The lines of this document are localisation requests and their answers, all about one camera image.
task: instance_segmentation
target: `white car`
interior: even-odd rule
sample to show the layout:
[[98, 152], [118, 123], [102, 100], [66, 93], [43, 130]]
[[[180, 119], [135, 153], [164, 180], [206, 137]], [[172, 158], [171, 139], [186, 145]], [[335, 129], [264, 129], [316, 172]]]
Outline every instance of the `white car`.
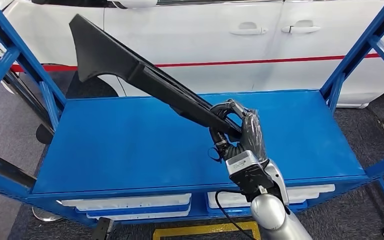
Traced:
[[[69, 22], [81, 14], [196, 93], [318, 89], [383, 5], [384, 0], [0, 0], [41, 63], [77, 66]], [[363, 108], [384, 93], [384, 62], [372, 53], [344, 83], [340, 107]], [[146, 95], [115, 76], [100, 78], [119, 96]]]

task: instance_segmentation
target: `white storage tray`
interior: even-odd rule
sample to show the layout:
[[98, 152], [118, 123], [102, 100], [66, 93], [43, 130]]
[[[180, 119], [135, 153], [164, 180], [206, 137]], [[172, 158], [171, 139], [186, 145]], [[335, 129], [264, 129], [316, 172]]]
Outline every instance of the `white storage tray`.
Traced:
[[[286, 188], [290, 204], [299, 204], [303, 203], [307, 199], [316, 199], [319, 197], [320, 193], [328, 193], [334, 190], [334, 184], [293, 186]], [[207, 194], [209, 207], [212, 209], [218, 209], [219, 207], [216, 203], [216, 192], [208, 192]], [[244, 195], [232, 192], [220, 192], [218, 194], [218, 201], [223, 208], [249, 207], [251, 205], [250, 202], [247, 202]]]
[[107, 215], [107, 216], [89, 216], [90, 219], [107, 218], [114, 221], [125, 221], [125, 220], [139, 220], [139, 219], [161, 219], [161, 218], [175, 218], [175, 217], [186, 217], [191, 210], [191, 206], [187, 211], [176, 211], [176, 212], [158, 212], [158, 213], [141, 213], [141, 214], [125, 214], [125, 215]]
[[62, 200], [63, 206], [76, 207], [79, 211], [112, 210], [186, 205], [191, 201], [191, 193], [156, 196], [133, 196], [99, 199]]

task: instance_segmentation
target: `shelf caster wheel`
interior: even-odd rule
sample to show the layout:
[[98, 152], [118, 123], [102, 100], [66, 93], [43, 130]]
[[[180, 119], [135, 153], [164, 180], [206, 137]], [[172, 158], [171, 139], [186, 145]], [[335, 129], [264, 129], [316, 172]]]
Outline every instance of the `shelf caster wheel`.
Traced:
[[63, 219], [62, 216], [55, 215], [53, 213], [47, 212], [47, 211], [42, 210], [40, 208], [37, 208], [35, 206], [31, 207], [31, 210], [33, 211], [33, 215], [37, 219], [39, 219], [43, 222], [50, 223], [50, 222], [56, 222], [56, 221]]

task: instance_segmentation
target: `robotic hand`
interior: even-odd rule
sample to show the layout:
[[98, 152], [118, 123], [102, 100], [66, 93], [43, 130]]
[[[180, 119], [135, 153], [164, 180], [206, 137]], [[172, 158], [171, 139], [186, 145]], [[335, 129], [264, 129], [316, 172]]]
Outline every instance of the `robotic hand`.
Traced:
[[263, 236], [269, 240], [311, 240], [288, 208], [285, 182], [274, 161], [267, 157], [258, 113], [232, 99], [214, 105], [211, 111], [222, 119], [234, 113], [242, 120], [242, 137], [230, 139], [238, 142], [236, 146], [222, 132], [211, 127], [209, 132], [220, 156], [216, 161], [224, 159], [229, 178], [251, 202], [251, 214], [261, 226]]

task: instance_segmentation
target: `blue metal shelf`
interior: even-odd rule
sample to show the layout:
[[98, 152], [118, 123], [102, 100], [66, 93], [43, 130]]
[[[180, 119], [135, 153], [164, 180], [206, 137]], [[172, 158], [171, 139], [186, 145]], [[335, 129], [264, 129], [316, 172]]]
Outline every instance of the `blue metal shelf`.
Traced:
[[[286, 183], [300, 180], [302, 186], [318, 184], [319, 179], [337, 183], [348, 182], [350, 176], [366, 178], [319, 91], [203, 97], [210, 103], [233, 98], [259, 110], [264, 116], [261, 125], [267, 126], [267, 153]], [[226, 167], [208, 155], [213, 146], [208, 129], [178, 117], [156, 98], [68, 100], [58, 126], [33, 194], [77, 196], [77, 192], [113, 190], [120, 195], [146, 195], [236, 187]], [[299, 139], [285, 140], [285, 136]]]
[[[320, 90], [203, 97], [213, 104], [234, 98], [258, 109], [268, 156], [287, 186], [335, 184], [335, 191], [306, 201], [321, 204], [384, 177], [384, 160], [362, 169], [332, 116], [343, 82], [364, 56], [375, 49], [384, 60], [383, 35], [384, 7]], [[7, 49], [0, 80], [16, 60], [40, 87], [55, 131], [37, 179], [0, 158], [0, 194], [88, 226], [97, 221], [57, 200], [192, 193], [187, 217], [126, 223], [220, 217], [209, 213], [206, 192], [236, 186], [209, 158], [207, 129], [152, 97], [67, 100], [1, 11], [0, 42]]]

